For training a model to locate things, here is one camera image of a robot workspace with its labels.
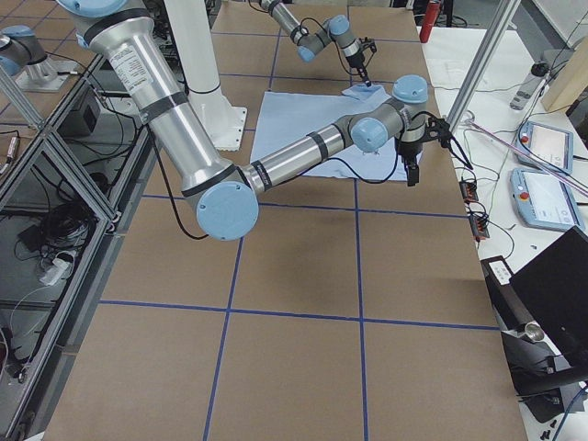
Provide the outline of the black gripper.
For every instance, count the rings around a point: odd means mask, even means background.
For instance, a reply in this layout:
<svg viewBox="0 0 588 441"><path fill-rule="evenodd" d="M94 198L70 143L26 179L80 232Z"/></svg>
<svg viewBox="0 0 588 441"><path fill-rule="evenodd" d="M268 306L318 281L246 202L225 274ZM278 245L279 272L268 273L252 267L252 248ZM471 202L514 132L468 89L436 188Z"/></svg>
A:
<svg viewBox="0 0 588 441"><path fill-rule="evenodd" d="M370 87L371 80L369 79L368 71L366 70L363 51L363 44L360 41L353 41L345 47L345 59L351 69L357 70L358 76L365 86Z"/></svg>
<svg viewBox="0 0 588 441"><path fill-rule="evenodd" d="M420 169L416 157L423 149L422 138L424 133L424 124L420 124L404 130L397 137L397 153L404 161L404 171L408 186L416 186L419 183Z"/></svg>

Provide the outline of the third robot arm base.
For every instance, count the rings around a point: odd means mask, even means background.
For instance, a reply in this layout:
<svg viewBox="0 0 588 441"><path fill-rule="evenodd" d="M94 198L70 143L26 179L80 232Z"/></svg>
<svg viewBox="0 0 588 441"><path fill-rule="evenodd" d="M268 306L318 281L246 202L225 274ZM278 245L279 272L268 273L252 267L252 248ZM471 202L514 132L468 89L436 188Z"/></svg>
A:
<svg viewBox="0 0 588 441"><path fill-rule="evenodd" d="M25 25L1 29L1 67L15 78L18 87L28 92L55 93L65 80L61 62L43 49L35 32Z"/></svg>

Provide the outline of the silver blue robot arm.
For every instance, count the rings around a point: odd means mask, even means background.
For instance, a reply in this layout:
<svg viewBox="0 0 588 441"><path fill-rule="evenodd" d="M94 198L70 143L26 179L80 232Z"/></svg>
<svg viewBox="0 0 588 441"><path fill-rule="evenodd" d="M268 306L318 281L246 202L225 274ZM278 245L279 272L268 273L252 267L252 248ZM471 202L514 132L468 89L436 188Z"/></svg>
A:
<svg viewBox="0 0 588 441"><path fill-rule="evenodd" d="M240 167L220 156L187 95L153 41L153 20L141 1L62 1L80 41L104 56L137 106L141 121L163 144L182 177L182 194L208 236L232 241L253 229L257 197L272 187L356 146L372 153L395 139L408 183L418 181L415 155L425 140L427 83L419 75L399 78L391 97L376 109L334 123Z"/></svg>
<svg viewBox="0 0 588 441"><path fill-rule="evenodd" d="M325 48L334 44L344 71L350 76L357 76L366 87L372 86L368 65L377 51L376 42L357 37L346 15L329 17L323 22L312 17L298 20L284 1L248 1L248 5L279 24L296 45L297 53L304 62L313 61Z"/></svg>

